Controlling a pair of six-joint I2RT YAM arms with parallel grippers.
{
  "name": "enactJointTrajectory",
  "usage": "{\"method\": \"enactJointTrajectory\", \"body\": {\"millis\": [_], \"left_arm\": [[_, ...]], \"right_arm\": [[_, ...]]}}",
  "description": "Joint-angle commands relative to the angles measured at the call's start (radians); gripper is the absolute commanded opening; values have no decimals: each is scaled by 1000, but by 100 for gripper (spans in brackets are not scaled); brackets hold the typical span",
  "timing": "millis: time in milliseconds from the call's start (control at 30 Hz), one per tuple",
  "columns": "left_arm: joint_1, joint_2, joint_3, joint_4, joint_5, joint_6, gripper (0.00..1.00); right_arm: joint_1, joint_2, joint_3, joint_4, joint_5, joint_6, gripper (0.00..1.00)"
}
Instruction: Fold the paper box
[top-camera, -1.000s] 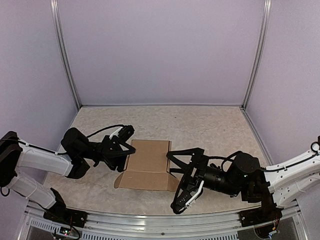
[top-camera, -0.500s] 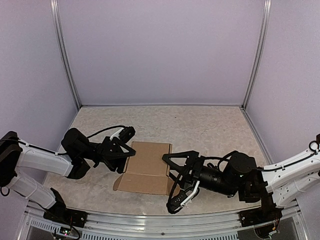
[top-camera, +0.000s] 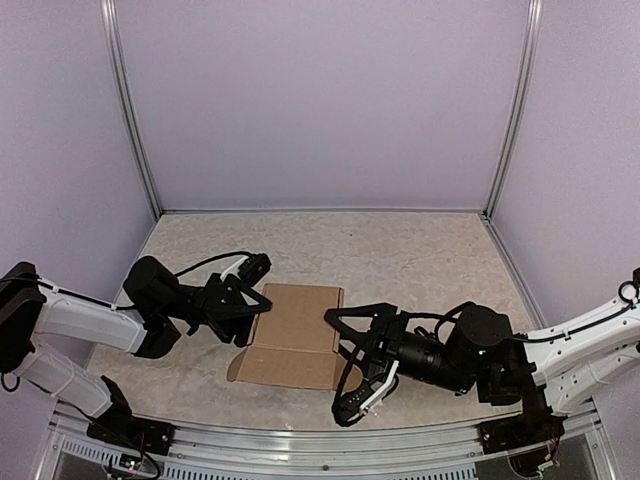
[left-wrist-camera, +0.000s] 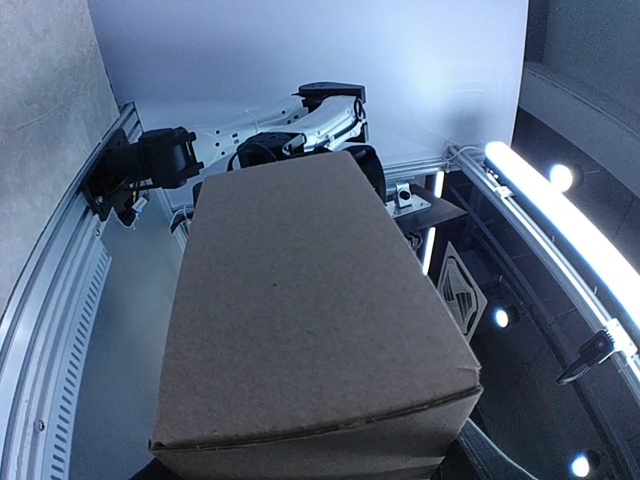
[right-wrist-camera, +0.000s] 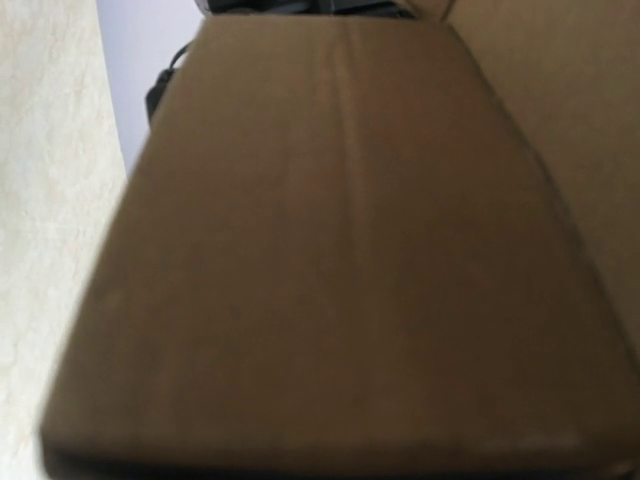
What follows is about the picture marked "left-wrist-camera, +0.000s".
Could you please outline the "brown cardboard box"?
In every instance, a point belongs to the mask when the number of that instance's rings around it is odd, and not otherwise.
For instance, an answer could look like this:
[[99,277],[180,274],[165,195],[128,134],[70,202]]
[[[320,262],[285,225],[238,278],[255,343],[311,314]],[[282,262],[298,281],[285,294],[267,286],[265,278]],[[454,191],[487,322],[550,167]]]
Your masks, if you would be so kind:
[[206,178],[151,453],[184,479],[426,479],[480,366],[352,156]]

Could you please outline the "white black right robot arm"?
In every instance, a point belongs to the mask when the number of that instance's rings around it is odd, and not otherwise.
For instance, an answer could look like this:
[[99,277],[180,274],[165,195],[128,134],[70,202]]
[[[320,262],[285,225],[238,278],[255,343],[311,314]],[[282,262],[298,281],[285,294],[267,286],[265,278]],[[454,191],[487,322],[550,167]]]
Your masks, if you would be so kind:
[[164,140],[177,146],[162,147],[169,156],[154,153],[160,167],[131,182],[136,190],[177,189],[213,165],[227,171],[320,153],[346,151],[359,165],[378,196],[386,197],[381,161],[368,145],[365,112],[366,88],[343,82],[312,82],[270,106],[247,110],[212,125],[157,129],[138,140],[156,147]]

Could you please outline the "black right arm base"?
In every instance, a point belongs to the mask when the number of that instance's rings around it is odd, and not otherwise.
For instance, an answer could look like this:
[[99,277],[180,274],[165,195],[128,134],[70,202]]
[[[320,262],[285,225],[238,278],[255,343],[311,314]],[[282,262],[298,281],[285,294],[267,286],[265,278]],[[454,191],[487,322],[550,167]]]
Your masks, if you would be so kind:
[[124,129],[118,128],[99,151],[82,181],[81,191],[102,222],[114,211],[125,227],[131,227],[137,217],[134,209],[137,194],[149,178],[138,155],[138,143],[130,143]]

